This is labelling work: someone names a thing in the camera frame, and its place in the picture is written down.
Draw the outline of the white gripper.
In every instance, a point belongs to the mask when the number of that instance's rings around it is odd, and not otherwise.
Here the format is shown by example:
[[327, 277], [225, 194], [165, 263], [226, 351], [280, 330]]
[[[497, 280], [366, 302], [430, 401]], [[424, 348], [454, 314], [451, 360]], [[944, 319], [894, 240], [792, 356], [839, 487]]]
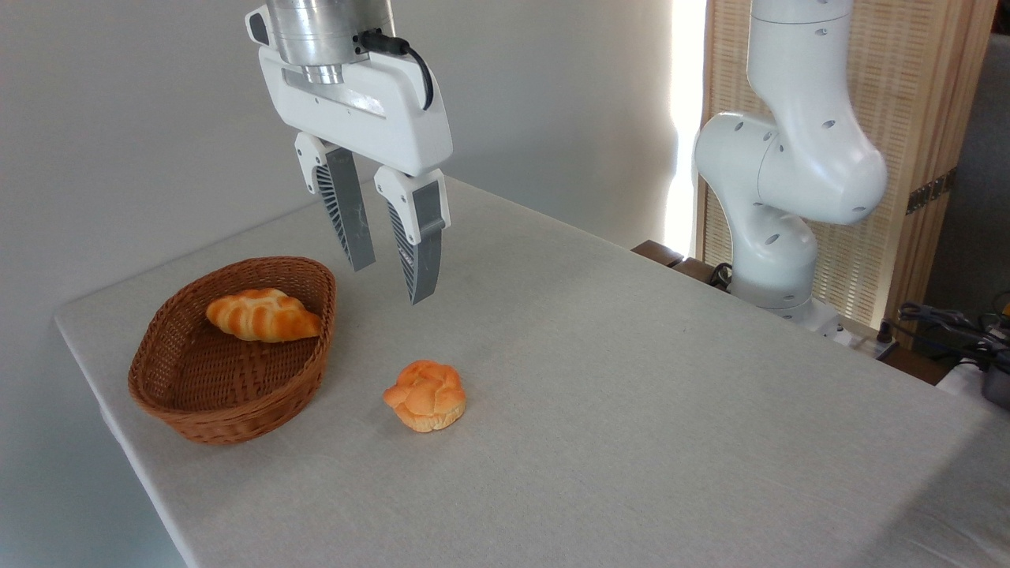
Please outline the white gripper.
[[376, 258], [354, 152], [383, 165], [376, 191], [387, 201], [410, 302], [424, 301], [436, 291], [451, 225], [445, 177], [436, 169], [452, 156], [437, 80], [425, 108], [425, 79], [411, 57], [373, 54], [344, 65], [338, 85], [309, 83], [274, 48], [260, 48], [259, 60], [275, 110], [299, 130], [294, 147], [307, 190], [324, 202], [356, 272]]

